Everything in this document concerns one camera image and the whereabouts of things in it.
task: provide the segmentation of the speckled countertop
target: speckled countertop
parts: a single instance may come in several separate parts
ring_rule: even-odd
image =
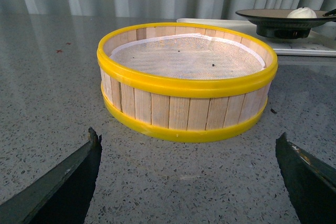
[[[86,223],[299,223],[275,140],[287,132],[336,167],[335,60],[280,58],[260,121],[238,137],[162,141],[109,114],[96,58],[105,34],[157,21],[0,15],[0,203],[82,146],[92,126],[103,152]]]

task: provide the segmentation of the mesh screen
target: mesh screen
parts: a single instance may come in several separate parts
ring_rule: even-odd
[[[111,59],[128,68],[180,79],[227,79],[263,70],[263,59],[228,39],[183,34],[143,39],[117,47]]]

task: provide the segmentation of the yellow rim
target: yellow rim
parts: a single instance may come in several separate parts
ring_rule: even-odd
[[[272,63],[266,69],[244,77],[221,80],[185,80],[156,76],[127,68],[111,60],[103,50],[104,44],[118,34],[135,29],[157,26],[199,27],[239,35],[265,47],[272,55]],[[228,97],[260,89],[273,80],[278,68],[276,53],[259,39],[225,28],[189,23],[151,23],[121,28],[102,38],[98,44],[97,57],[101,69],[121,83],[151,93],[190,98]]]
[[[250,129],[253,125],[255,125],[259,121],[262,112],[264,111],[267,104],[266,100],[263,108],[255,116],[253,116],[252,118],[243,123],[239,123],[218,130],[185,131],[185,130],[175,130],[175,129],[158,127],[133,119],[125,115],[123,112],[121,112],[120,110],[118,110],[116,107],[113,106],[113,104],[107,98],[102,86],[101,86],[101,92],[103,94],[106,108],[122,124],[147,136],[183,143],[215,142],[237,136]]]

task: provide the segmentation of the white tray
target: white tray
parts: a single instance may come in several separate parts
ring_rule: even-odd
[[[245,20],[180,18],[177,22],[212,25],[239,31],[264,41],[278,55],[336,56],[336,41],[314,31],[310,31],[309,36],[305,39],[272,39],[257,35],[257,26]]]

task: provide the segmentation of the gray countertop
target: gray countertop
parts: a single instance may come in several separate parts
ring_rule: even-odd
[[[336,167],[335,61],[280,58],[260,121],[237,137],[162,141],[107,111],[96,56],[107,33],[159,21],[0,15],[0,203],[82,146],[92,126],[103,151],[86,223],[299,223],[275,140],[287,132]]]

